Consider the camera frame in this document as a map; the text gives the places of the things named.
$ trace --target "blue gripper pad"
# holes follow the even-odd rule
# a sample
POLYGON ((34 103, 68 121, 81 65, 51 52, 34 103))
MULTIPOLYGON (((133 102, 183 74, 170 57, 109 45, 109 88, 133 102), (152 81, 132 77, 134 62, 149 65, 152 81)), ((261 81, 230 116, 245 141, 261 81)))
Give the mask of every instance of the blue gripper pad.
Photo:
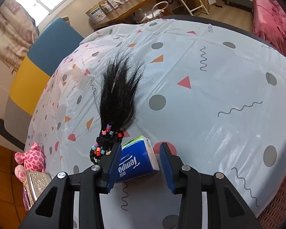
POLYGON ((170 165, 167 153, 165 152, 163 144, 160 145, 160 159, 161 159, 161 164, 162 164, 162 168, 164 171, 167 186, 172 191, 172 193, 174 193, 176 190, 176 185, 174 183, 174 173, 170 165))
POLYGON ((114 182, 116 180, 116 173, 118 172, 118 168, 120 164, 121 155, 122 155, 122 146, 120 144, 116 151, 116 154, 114 155, 113 161, 111 163, 111 166, 108 172, 108 183, 106 186, 106 189, 108 192, 110 192, 110 190, 114 186, 114 182))

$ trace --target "hair extension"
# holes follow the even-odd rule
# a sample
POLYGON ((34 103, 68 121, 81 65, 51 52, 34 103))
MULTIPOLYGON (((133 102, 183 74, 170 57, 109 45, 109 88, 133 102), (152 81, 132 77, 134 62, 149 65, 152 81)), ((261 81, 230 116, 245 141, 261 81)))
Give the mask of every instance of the hair extension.
POLYGON ((103 73, 99 114, 101 131, 90 150, 90 160, 98 163, 114 143, 121 143, 122 129, 135 113, 135 95, 142 78, 143 64, 129 64, 130 56, 118 53, 103 73))

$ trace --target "silver screw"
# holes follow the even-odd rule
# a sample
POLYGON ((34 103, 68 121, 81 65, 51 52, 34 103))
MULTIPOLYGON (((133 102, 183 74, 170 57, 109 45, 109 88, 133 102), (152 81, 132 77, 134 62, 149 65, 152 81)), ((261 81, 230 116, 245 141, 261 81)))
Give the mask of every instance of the silver screw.
POLYGON ((216 176, 218 179, 223 179, 223 178, 224 178, 224 175, 223 175, 223 173, 221 173, 221 172, 217 172, 217 173, 215 174, 215 176, 216 176))
POLYGON ((64 173, 64 172, 59 172, 57 174, 57 177, 60 178, 60 179, 64 178, 65 176, 66 176, 66 173, 64 173))
POLYGON ((93 171, 97 171, 97 170, 99 170, 101 167, 99 166, 99 165, 97 165, 97 164, 95 164, 95 165, 92 165, 92 167, 91 167, 91 169, 93 170, 93 171))
POLYGON ((181 169, 183 169, 184 171, 189 171, 191 167, 188 165, 182 165, 181 169))

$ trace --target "blue tissue packet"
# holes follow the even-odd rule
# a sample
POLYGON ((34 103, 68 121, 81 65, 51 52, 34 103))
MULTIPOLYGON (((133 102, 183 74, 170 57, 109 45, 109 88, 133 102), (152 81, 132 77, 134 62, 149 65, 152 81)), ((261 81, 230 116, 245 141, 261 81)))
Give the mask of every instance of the blue tissue packet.
POLYGON ((122 145, 116 183, 140 177, 159 170, 150 140, 140 136, 122 145))

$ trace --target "beige curtain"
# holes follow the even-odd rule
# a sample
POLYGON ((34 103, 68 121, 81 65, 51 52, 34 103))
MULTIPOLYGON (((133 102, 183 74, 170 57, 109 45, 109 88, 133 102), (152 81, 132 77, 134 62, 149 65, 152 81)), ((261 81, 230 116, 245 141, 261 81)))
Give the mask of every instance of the beige curtain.
POLYGON ((0 59, 15 74, 29 48, 37 39, 32 18, 15 0, 5 0, 0 7, 0 59))

